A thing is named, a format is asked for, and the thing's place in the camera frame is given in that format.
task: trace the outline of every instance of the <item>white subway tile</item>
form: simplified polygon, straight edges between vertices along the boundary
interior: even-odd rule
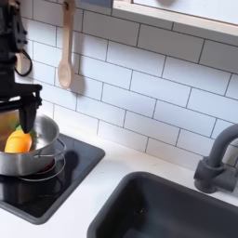
[[[238,148],[230,145],[227,148],[227,151],[224,155],[223,158],[223,163],[230,165],[230,166],[235,166],[236,161],[237,161],[237,156],[238,156]]]
[[[191,170],[195,170],[198,162],[203,159],[200,155],[186,152],[155,139],[149,139],[146,153]]]
[[[55,105],[54,119],[59,127],[72,128],[96,135],[98,119]]]
[[[86,97],[77,97],[77,111],[102,121],[123,126],[126,111]]]
[[[119,9],[114,9],[112,11],[112,15],[116,18],[126,19],[126,20],[133,20],[135,22],[144,23],[144,24],[147,24],[147,25],[156,26],[156,27],[160,27],[160,28],[165,28],[165,29],[168,29],[168,30],[171,30],[172,26],[173,26],[172,21],[152,18],[152,17],[149,17],[149,16],[140,15],[140,14],[137,14],[137,13],[124,11],[124,10],[119,10]]]
[[[182,33],[141,25],[140,48],[145,48],[168,56],[198,62],[204,40]]]
[[[229,83],[226,96],[233,99],[238,99],[238,75],[233,74]]]
[[[22,23],[28,32],[28,39],[51,46],[56,45],[56,26],[28,19],[22,19]]]
[[[33,59],[54,67],[58,67],[61,60],[62,50],[53,46],[33,43]],[[74,72],[78,73],[79,55],[72,53]]]
[[[190,152],[208,156],[211,152],[214,140],[206,138],[190,131],[181,130],[177,146]]]
[[[231,74],[168,57],[163,77],[184,85],[224,95]]]
[[[108,85],[103,87],[102,101],[150,117],[155,105],[155,99]]]
[[[212,138],[215,139],[223,130],[232,125],[233,123],[225,122],[218,119],[212,133]]]
[[[42,99],[56,103],[60,106],[75,110],[76,108],[76,95],[75,93],[67,90],[51,86],[49,84],[42,83],[34,80],[35,84],[39,84],[43,87],[40,92]]]
[[[73,52],[99,60],[106,60],[108,41],[73,32]],[[57,29],[57,47],[62,48],[62,29]]]
[[[132,112],[126,113],[125,128],[173,145],[176,144],[179,134],[177,127]]]
[[[238,122],[238,101],[193,89],[188,108],[230,122]]]
[[[107,61],[132,70],[161,77],[165,56],[109,42]]]
[[[190,152],[199,153],[202,156],[209,156],[214,140],[206,138],[189,131],[181,130],[178,138],[178,147]],[[229,146],[223,162],[227,165],[234,166],[238,156],[238,148]]]
[[[131,70],[88,57],[81,57],[80,74],[114,86],[129,89]]]
[[[96,5],[92,5],[88,3],[82,3],[82,1],[76,1],[75,4],[76,4],[76,7],[79,7],[81,9],[88,10],[88,11],[95,11],[105,15],[111,15],[111,12],[112,12],[111,9],[108,7],[100,7],[100,6],[96,6]]]
[[[135,150],[145,152],[147,137],[141,136],[118,126],[99,122],[99,133],[102,138],[112,140],[116,143],[126,145]]]
[[[156,103],[154,118],[208,137],[216,121],[213,117],[159,100]]]
[[[58,78],[56,79],[55,86],[61,87]],[[88,96],[92,99],[100,100],[102,82],[75,74],[68,90],[75,93],[79,93],[81,95]]]
[[[63,10],[62,5],[50,3],[42,0],[33,0],[33,18],[45,23],[56,26],[63,24]],[[83,10],[76,9],[74,12],[73,29],[82,31]]]
[[[238,47],[205,41],[201,64],[224,71],[238,73]]]
[[[33,61],[33,70],[30,74],[33,79],[54,85],[55,82],[55,68]]]
[[[180,23],[175,23],[173,30],[179,33],[187,33],[191,35],[195,35],[198,37],[202,37],[209,40],[219,41],[222,43],[227,43],[231,45],[238,46],[238,39],[235,35],[219,33],[214,31],[209,31],[207,29],[193,27],[190,25],[183,25]]]
[[[20,0],[20,14],[24,18],[33,18],[33,0]]]
[[[139,24],[85,11],[84,33],[135,46]]]
[[[133,72],[130,89],[141,94],[186,106],[191,88],[144,73]]]
[[[37,113],[44,114],[53,119],[54,104],[45,100],[42,100],[42,105],[37,110]]]
[[[33,41],[28,40],[27,42],[28,43],[27,45],[25,45],[24,49],[32,59],[33,58]]]

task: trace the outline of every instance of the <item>shelf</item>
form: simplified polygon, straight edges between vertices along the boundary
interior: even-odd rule
[[[114,0],[113,9],[123,10],[131,13],[145,15],[152,18],[169,20],[181,24],[191,25],[194,27],[204,28],[209,31],[219,33],[227,33],[238,36],[238,25],[229,24],[217,20],[209,20],[192,15],[186,15],[160,8],[146,7],[142,5],[133,4],[131,0]]]

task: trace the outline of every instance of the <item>metal pot handle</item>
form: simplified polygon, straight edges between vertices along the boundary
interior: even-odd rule
[[[42,158],[42,157],[56,157],[62,153],[64,153],[66,151],[66,145],[65,143],[60,139],[58,138],[57,141],[61,144],[61,146],[63,147],[62,151],[58,151],[54,154],[36,154],[33,156],[34,159],[37,159],[37,158]]]

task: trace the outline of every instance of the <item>black induction cooktop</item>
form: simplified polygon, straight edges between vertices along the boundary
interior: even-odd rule
[[[80,140],[59,137],[67,150],[51,169],[26,178],[0,176],[1,208],[33,224],[47,222],[105,155]],[[59,150],[60,145],[55,143],[55,148]],[[59,174],[43,180],[54,173]]]

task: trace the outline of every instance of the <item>stainless steel pot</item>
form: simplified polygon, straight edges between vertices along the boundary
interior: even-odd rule
[[[58,125],[49,117],[37,114],[33,126],[33,146],[29,152],[8,153],[4,148],[9,135],[20,124],[17,112],[0,114],[0,174],[6,176],[27,176],[40,171],[49,165],[55,156],[66,150],[65,144],[59,139]],[[58,141],[62,150],[55,150]]]

